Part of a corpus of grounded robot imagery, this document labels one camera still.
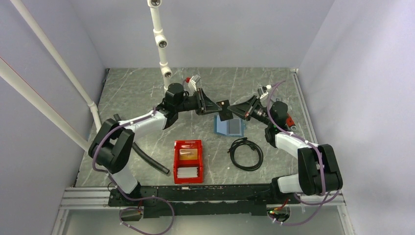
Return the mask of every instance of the black tube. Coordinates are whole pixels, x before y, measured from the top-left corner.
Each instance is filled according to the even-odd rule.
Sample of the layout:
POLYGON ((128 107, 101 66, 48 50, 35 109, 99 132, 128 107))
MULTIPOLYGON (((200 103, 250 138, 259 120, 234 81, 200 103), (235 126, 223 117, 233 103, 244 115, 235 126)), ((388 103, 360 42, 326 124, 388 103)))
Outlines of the black tube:
MULTIPOLYGON (((121 121, 121 117, 118 114, 114 114, 114 118, 116 121, 121 121)), ((165 166, 161 165, 156 160, 152 159, 148 156, 136 143, 133 143, 133 150, 150 166, 153 168, 161 171, 163 174, 168 175, 170 170, 167 169, 165 166)))

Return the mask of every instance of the red plastic case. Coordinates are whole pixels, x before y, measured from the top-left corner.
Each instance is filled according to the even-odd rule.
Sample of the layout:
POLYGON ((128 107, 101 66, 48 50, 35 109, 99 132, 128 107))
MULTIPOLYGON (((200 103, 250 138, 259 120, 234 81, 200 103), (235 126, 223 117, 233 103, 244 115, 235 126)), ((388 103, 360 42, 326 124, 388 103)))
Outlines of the red plastic case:
POLYGON ((173 177, 175 184, 203 183, 203 148, 201 140, 174 141, 173 177), (180 160, 180 149, 196 148, 197 160, 180 160), (195 178, 177 178, 177 168, 198 167, 198 176, 195 178))

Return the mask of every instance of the marble table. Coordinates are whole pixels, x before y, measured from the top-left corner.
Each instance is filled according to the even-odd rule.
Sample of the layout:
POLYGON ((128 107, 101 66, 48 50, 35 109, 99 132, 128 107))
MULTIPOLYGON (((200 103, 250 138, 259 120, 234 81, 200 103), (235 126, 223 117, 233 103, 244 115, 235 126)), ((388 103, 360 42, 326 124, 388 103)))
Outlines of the marble table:
MULTIPOLYGON (((286 80, 278 89, 276 97, 288 104, 289 114, 298 128, 296 134, 312 139, 297 85, 288 68, 177 68, 172 71, 172 81, 179 83, 188 76, 199 74, 203 89, 210 99, 229 99, 231 104, 246 101, 256 94, 261 85, 286 80)), ((110 69, 98 105, 101 120, 112 118, 115 113, 123 119, 141 116, 159 104, 163 97, 160 69, 110 69)), ((227 150, 237 138, 215 134, 213 117, 198 116, 194 112, 180 113, 179 120, 173 126, 149 134, 137 143, 148 155, 172 170, 174 141, 202 140, 205 185, 269 183, 274 177, 297 173, 296 159, 270 146, 264 138, 266 126, 253 119, 246 122, 244 134, 262 148, 264 162, 260 169, 253 172, 236 168, 227 150)), ((90 142, 95 135, 96 129, 92 127, 90 142)), ((241 146, 236 150, 235 159, 241 165, 254 165, 258 156, 256 151, 241 146)), ((160 173, 134 151, 129 167, 141 185, 174 185, 172 173, 169 176, 160 173)), ((92 159, 84 154, 75 186, 103 187, 108 183, 105 174, 92 170, 92 159)))

